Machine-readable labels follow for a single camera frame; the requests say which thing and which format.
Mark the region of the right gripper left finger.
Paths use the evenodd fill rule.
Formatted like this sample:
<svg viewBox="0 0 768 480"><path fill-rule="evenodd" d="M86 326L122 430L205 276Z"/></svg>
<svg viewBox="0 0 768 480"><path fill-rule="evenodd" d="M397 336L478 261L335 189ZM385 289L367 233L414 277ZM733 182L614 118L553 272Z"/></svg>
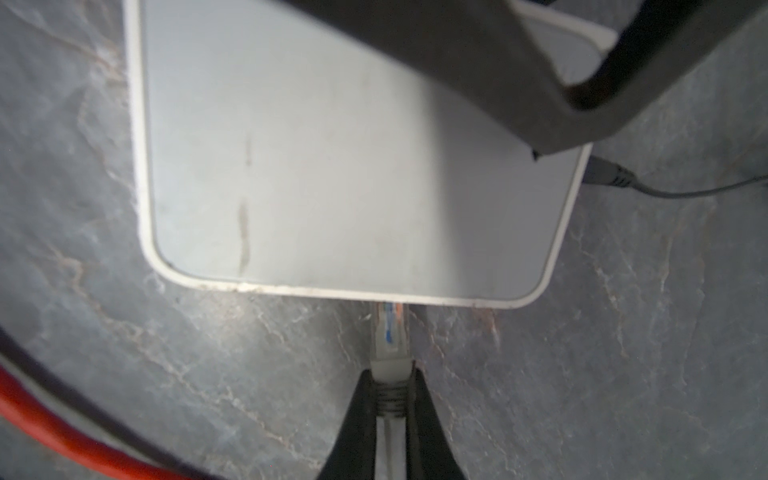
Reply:
<svg viewBox="0 0 768 480"><path fill-rule="evenodd" d="M336 441L318 480L371 480L377 453L377 387L370 370L359 376Z"/></svg>

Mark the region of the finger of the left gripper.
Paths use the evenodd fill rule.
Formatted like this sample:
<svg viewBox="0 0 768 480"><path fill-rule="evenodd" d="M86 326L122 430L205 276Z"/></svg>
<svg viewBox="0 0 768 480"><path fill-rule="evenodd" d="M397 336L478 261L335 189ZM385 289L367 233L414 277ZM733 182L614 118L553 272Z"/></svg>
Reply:
<svg viewBox="0 0 768 480"><path fill-rule="evenodd" d="M758 1L646 1L588 79L564 84L504 1L299 1L455 90L541 154L609 137L754 16Z"/></svg>

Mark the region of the white network switch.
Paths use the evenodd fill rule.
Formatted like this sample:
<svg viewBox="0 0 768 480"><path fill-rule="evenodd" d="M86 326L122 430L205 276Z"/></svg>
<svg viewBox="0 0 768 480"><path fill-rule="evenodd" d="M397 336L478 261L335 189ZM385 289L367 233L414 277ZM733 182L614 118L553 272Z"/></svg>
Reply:
<svg viewBox="0 0 768 480"><path fill-rule="evenodd" d="M535 156L275 1L123 14L138 236L167 280L500 309L547 288L590 144Z"/></svg>

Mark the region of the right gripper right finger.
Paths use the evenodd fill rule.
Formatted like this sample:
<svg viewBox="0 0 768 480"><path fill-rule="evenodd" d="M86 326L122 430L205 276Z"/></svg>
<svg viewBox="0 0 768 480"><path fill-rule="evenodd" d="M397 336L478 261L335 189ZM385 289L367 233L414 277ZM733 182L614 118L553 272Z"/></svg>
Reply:
<svg viewBox="0 0 768 480"><path fill-rule="evenodd" d="M406 397L406 478L408 480L465 480L448 439L423 372L414 368Z"/></svg>

